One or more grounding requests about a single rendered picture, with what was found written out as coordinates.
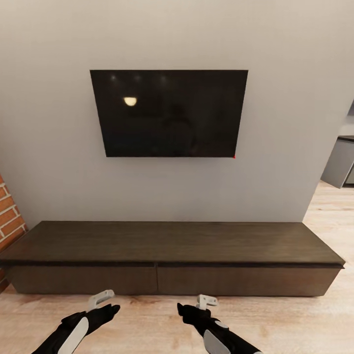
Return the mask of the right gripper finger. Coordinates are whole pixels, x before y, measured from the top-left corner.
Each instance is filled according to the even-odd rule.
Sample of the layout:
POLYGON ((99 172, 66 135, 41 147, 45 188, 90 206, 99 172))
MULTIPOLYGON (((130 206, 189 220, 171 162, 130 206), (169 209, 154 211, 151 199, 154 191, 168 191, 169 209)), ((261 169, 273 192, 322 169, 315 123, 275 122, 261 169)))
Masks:
POLYGON ((178 310, 178 314, 180 316, 183 316, 183 312, 184 312, 184 305, 180 304, 179 302, 177 303, 177 310, 178 310))

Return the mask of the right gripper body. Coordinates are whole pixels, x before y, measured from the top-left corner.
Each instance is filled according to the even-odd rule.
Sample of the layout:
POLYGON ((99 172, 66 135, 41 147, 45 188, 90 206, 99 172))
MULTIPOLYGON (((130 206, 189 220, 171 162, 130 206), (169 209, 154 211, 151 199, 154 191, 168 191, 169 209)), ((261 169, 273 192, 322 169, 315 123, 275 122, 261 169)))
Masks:
POLYGON ((195 308, 195 306, 186 304, 184 306, 182 320, 186 324, 193 325, 195 327, 195 329, 197 331, 199 331, 198 330, 199 321, 200 321, 201 317, 203 317, 205 315, 211 317, 211 311, 209 311, 208 309, 201 310, 201 309, 195 308))

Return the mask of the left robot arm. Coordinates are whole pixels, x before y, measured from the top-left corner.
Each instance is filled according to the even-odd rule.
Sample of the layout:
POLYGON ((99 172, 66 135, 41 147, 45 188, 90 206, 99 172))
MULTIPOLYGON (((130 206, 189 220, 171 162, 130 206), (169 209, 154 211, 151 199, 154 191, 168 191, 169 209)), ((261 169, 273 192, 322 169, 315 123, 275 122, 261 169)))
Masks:
POLYGON ((91 296, 88 313, 76 312, 63 318, 57 329, 31 354, 73 354, 86 335, 99 329, 118 313, 119 305, 99 305, 113 296, 113 290, 105 290, 91 296))

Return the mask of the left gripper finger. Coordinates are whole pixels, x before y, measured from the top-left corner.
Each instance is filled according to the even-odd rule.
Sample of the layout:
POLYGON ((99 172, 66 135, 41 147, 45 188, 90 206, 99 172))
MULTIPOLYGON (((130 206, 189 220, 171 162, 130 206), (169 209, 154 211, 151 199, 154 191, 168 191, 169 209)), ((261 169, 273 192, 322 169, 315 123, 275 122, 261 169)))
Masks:
POLYGON ((113 315, 117 314, 119 310, 120 310, 119 305, 112 306, 113 315))

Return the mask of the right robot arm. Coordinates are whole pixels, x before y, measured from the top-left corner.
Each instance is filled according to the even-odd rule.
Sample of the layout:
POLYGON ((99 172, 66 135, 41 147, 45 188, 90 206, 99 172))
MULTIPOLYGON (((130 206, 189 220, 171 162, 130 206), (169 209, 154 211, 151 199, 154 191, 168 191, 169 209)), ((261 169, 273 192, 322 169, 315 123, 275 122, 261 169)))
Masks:
POLYGON ((229 327, 219 319, 211 317, 208 306, 216 307, 217 298, 211 295, 198 295, 198 304, 177 303, 178 314, 186 324, 191 324, 204 338, 204 346, 209 354, 264 354, 252 344, 229 331, 229 327))

